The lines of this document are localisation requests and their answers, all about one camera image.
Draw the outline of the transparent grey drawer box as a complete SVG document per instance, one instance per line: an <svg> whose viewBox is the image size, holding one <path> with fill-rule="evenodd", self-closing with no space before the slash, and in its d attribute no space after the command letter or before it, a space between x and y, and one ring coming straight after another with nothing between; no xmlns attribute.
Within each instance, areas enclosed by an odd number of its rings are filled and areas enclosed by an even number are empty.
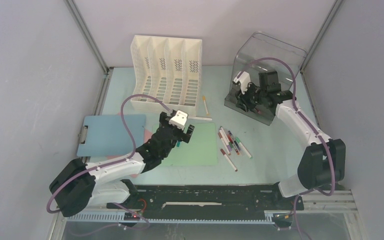
<svg viewBox="0 0 384 240"><path fill-rule="evenodd" d="M239 49L233 62L229 92L224 105L247 117L269 126L276 116L276 107L292 98L293 78L298 76L307 51L278 40L263 32L255 32ZM251 83L259 87L267 86L268 110L261 114L245 112L236 107L235 94L240 86L233 84L234 77L241 71L248 72Z"/></svg>

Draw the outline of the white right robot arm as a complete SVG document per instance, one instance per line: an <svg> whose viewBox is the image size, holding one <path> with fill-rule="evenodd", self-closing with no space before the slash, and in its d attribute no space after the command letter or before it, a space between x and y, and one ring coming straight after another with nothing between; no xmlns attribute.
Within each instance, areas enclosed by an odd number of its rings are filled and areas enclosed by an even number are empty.
<svg viewBox="0 0 384 240"><path fill-rule="evenodd" d="M256 85L246 71L233 78L232 84L239 87L235 93L236 107L255 114L260 113L259 108L270 111L290 129L304 150L297 173L277 183L278 191L271 194L271 204L284 209L292 196L320 190L325 185L331 186L325 195L332 195L336 183L345 177L345 143L316 127L299 106L294 93L282 90L277 71L260 72L258 79Z"/></svg>

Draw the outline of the green capped white marker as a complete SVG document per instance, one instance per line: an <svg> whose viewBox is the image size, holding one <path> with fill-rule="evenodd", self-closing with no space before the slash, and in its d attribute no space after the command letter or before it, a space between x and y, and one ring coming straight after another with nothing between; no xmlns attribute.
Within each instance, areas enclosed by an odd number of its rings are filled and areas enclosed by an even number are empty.
<svg viewBox="0 0 384 240"><path fill-rule="evenodd" d="M251 155L251 153L248 151L248 149L243 145L243 143L241 142L241 140L236 137L235 138L236 142L238 143L238 145L240 146L240 148L244 151L244 153L250 158L252 159L253 156Z"/></svg>

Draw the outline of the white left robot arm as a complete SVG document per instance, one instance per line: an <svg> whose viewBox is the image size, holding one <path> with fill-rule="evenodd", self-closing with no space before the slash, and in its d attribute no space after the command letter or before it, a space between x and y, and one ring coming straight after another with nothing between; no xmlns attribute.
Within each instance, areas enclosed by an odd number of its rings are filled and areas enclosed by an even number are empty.
<svg viewBox="0 0 384 240"><path fill-rule="evenodd" d="M156 132L130 154L101 163L71 160L49 185L50 201L56 202L64 217L107 203L133 208L138 202L137 189L125 177L153 170L178 142L189 143L195 127L186 125L187 120L188 114L181 110L162 112Z"/></svg>

